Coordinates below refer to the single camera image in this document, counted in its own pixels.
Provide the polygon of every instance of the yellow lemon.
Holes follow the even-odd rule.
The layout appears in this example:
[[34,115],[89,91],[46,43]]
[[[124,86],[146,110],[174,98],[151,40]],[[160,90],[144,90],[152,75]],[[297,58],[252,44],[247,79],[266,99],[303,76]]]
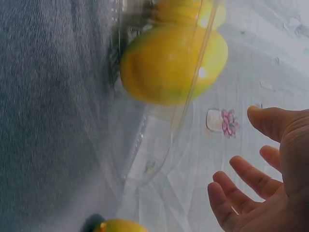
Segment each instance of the yellow lemon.
[[168,25],[137,37],[121,58],[124,88],[133,98],[148,103],[185,103],[197,73],[193,98],[198,97],[214,83],[228,57],[224,38],[212,31],[197,67],[204,35],[202,28]]
[[113,219],[101,223],[93,232],[148,232],[136,222]]
[[[156,25],[176,23],[197,25],[206,28],[211,17],[213,2],[211,0],[161,0],[154,6],[153,20]],[[226,19],[226,8],[219,4],[212,30],[216,30]]]

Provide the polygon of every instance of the pink flower print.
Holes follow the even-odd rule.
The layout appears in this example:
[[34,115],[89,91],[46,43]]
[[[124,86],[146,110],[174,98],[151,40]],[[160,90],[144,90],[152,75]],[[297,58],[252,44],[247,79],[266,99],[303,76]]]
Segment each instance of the pink flower print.
[[222,130],[226,138],[236,137],[236,129],[239,128],[238,118],[234,116],[234,110],[223,110],[222,116]]

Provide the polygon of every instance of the gray fabric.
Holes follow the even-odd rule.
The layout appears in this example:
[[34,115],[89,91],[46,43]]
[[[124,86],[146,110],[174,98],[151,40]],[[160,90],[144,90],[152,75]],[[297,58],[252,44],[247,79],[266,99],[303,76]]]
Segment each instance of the gray fabric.
[[115,215],[142,107],[110,85],[108,4],[0,1],[1,231],[76,232]]

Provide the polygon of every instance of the clear plastic container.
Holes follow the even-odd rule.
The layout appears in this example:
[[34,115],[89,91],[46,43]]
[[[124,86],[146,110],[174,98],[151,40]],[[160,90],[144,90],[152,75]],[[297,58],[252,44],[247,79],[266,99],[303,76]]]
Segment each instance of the clear plastic container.
[[[127,185],[139,188],[152,180],[167,159],[176,164],[185,151],[193,123],[193,100],[212,85],[223,69],[227,47],[217,56],[222,60],[221,67],[210,68],[211,73],[207,73],[203,65],[207,43],[209,38],[214,41],[213,37],[219,37],[212,30],[213,23],[218,24],[218,1],[189,5],[184,1],[179,9],[174,0],[115,0],[113,5],[110,60],[116,104],[129,103],[131,111],[142,112],[142,119],[139,130],[132,132],[128,157],[117,155],[123,152],[117,141],[112,141],[111,156],[125,160],[115,169],[122,172]],[[115,128],[129,123],[119,111],[114,113]],[[180,152],[168,158],[171,149]]]
[[[164,134],[176,134],[176,139],[169,140],[160,168],[152,173],[151,181],[147,179],[147,185],[138,189],[126,182],[117,216],[135,220],[150,232],[221,231],[207,196],[207,184],[216,171],[225,171],[242,191],[260,201],[228,163],[233,156],[241,155],[273,178],[281,178],[258,156],[263,145],[278,145],[250,125],[247,108],[250,105],[308,108],[306,0],[215,1],[211,11],[218,13],[220,4],[226,8],[226,21],[217,31],[226,40],[229,52],[223,72],[201,96],[194,100],[189,96],[187,104],[171,108],[171,116],[167,117],[170,119],[165,121],[177,126],[169,126],[169,132]],[[202,22],[199,16],[197,23]],[[169,19],[174,23],[186,21],[185,16]],[[191,89],[195,81],[192,75]],[[175,112],[183,120],[173,124]],[[226,115],[232,116],[234,124],[229,126],[235,127],[236,132],[224,130]]]

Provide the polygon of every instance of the transparent plastic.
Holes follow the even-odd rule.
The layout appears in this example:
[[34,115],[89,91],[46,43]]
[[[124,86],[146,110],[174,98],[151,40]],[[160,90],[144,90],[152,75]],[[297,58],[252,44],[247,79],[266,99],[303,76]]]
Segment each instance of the transparent plastic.
[[[121,170],[121,177],[125,180],[126,184],[129,183],[136,188],[145,186],[162,169],[171,149],[184,151],[188,145],[188,138],[191,134],[194,114],[194,103],[192,100],[193,98],[196,98],[196,96],[193,97],[193,95],[196,95],[195,86],[201,73],[201,63],[211,34],[211,28],[218,6],[218,1],[207,0],[207,2],[211,3],[211,8],[208,9],[207,18],[201,19],[199,17],[199,7],[195,7],[190,9],[195,15],[191,15],[190,12],[185,23],[178,22],[179,17],[181,19],[182,17],[185,17],[185,15],[179,16],[177,13],[171,18],[171,20],[170,18],[156,20],[154,15],[165,17],[168,14],[160,15],[157,13],[159,10],[155,7],[156,2],[151,0],[115,0],[113,2],[114,7],[112,8],[112,11],[114,12],[113,19],[115,25],[113,27],[110,60],[112,67],[112,83],[114,84],[117,95],[116,99],[122,102],[122,104],[125,102],[128,103],[129,101],[130,106],[132,107],[131,110],[134,111],[135,108],[136,111],[142,111],[143,114],[142,119],[140,120],[139,130],[132,135],[133,142],[131,143],[131,150],[128,157],[125,158],[126,161]],[[168,1],[160,1],[160,4],[162,5],[165,3],[168,3]],[[146,75],[141,77],[143,79],[139,79],[136,83],[133,83],[135,79],[139,77],[140,70],[132,72],[131,76],[127,73],[133,68],[141,69],[145,59],[151,60],[151,56],[154,52],[150,52],[148,54],[149,56],[137,59],[138,64],[133,64],[136,60],[134,60],[134,57],[129,57],[129,55],[127,55],[127,53],[129,53],[127,50],[131,49],[134,52],[136,46],[139,46],[138,43],[143,43],[143,41],[141,42],[141,39],[139,42],[136,42],[136,39],[138,37],[143,38],[145,33],[148,33],[153,37],[157,36],[157,38],[160,39],[158,43],[164,44],[165,40],[169,40],[170,46],[172,46],[173,43],[179,42],[179,37],[175,36],[175,38],[173,38],[173,35],[169,36],[168,33],[170,28],[174,29],[176,27],[176,32],[182,30],[186,32],[186,34],[182,32],[180,35],[183,36],[184,41],[187,41],[183,47],[172,47],[174,53],[171,52],[171,55],[175,55],[176,62],[172,63],[170,66],[161,64],[160,67],[154,67],[153,70],[155,71],[160,69],[157,75],[161,75],[161,77],[158,77],[158,80],[161,81],[158,84],[160,89],[155,91],[151,89],[151,85],[147,84],[149,82],[154,82],[154,85],[156,85],[155,79],[157,76],[151,71],[143,71],[146,72]],[[166,36],[164,34],[159,34],[163,30],[166,30],[165,32],[167,32]],[[151,46],[154,44],[148,45],[147,43],[148,42],[143,43],[145,49],[151,50]],[[168,50],[169,47],[164,47],[164,45],[162,45],[162,47],[158,46],[158,50],[160,51],[158,51],[158,54],[155,52],[157,57],[164,57],[164,50]],[[149,66],[150,68],[155,66],[156,62],[159,62],[159,60],[153,59],[151,62],[152,64]],[[172,81],[169,80],[169,76],[165,74],[165,69],[168,68],[177,70],[175,73],[181,74],[177,77],[178,80],[174,81],[172,84]],[[182,80],[182,73],[186,73],[187,78],[184,81]],[[144,91],[143,95],[132,92],[131,89],[128,90],[128,88],[136,88],[136,86],[141,83],[146,83],[144,86],[147,86],[141,87],[138,90]],[[179,89],[175,90],[175,93],[170,94],[174,89],[168,89],[169,87],[167,87],[167,85],[169,84],[174,88]],[[152,96],[147,96],[147,92],[151,91]],[[167,99],[171,95],[170,99],[172,100],[169,102],[165,101],[165,98],[162,97],[164,94],[167,95]],[[117,115],[117,118],[119,125],[125,121],[119,118],[119,115]],[[178,138],[182,128],[186,129],[182,131],[180,139],[182,142],[179,143]],[[112,146],[115,146],[115,152],[121,152],[118,149],[119,144],[117,144],[117,142],[112,143]],[[112,159],[117,159],[117,154],[116,156],[115,154],[111,154],[111,156]],[[169,162],[176,163],[178,159],[178,156],[173,157],[172,159],[169,159]]]
[[262,146],[278,144],[251,126],[247,108],[308,108],[307,3],[224,2],[227,17],[217,31],[228,44],[226,66],[207,91],[187,104],[185,114],[182,109],[186,105],[176,107],[179,115],[185,115],[183,126],[178,123],[178,139],[147,185],[135,189],[126,182],[118,217],[135,220],[150,232],[221,231],[207,196],[207,185],[215,172],[226,172],[240,190],[255,201],[262,200],[230,167],[233,156],[240,155],[281,180],[281,174],[259,156]]

